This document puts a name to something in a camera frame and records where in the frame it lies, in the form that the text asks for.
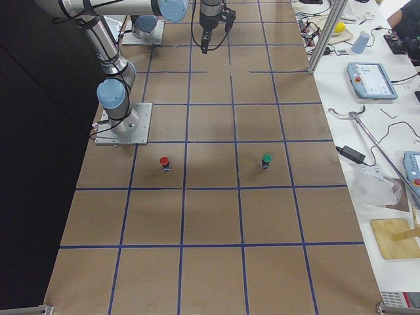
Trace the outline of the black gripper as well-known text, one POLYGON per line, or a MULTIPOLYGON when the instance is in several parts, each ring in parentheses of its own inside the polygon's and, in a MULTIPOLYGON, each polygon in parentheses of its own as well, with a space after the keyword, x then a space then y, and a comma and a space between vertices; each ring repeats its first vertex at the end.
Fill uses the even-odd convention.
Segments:
POLYGON ((202 0, 199 5, 199 24, 203 29, 201 35, 200 49, 203 54, 207 54, 211 41, 212 31, 222 20, 222 1, 221 0, 202 0))

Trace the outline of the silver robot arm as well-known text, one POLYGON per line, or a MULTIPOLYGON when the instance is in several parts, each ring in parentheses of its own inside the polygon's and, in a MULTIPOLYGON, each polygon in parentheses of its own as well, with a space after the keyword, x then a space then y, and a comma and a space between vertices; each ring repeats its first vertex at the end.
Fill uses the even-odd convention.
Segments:
POLYGON ((161 40, 163 36, 164 21, 154 15, 137 16, 132 21, 132 34, 135 39, 161 40))
POLYGON ((195 1, 37 1, 53 24, 73 22, 91 41, 106 76, 96 89, 104 108, 104 127, 91 135, 97 144, 146 144, 152 105, 131 102, 136 80, 135 65, 119 51, 119 40, 108 27, 107 15, 122 14, 132 19, 138 39, 151 35, 158 23, 180 22, 195 1))

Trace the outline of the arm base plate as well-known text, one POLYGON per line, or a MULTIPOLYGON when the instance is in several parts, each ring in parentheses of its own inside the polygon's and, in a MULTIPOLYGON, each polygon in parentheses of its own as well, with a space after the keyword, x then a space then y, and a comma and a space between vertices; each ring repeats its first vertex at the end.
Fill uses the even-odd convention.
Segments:
POLYGON ((131 20, 126 23, 123 34, 123 46, 160 46, 162 45, 164 21, 158 20, 151 32, 145 32, 133 26, 131 20))
POLYGON ((94 143, 96 145, 147 145, 152 116, 152 103, 132 103, 131 113, 119 125, 116 121, 109 124, 108 114, 102 111, 94 143))

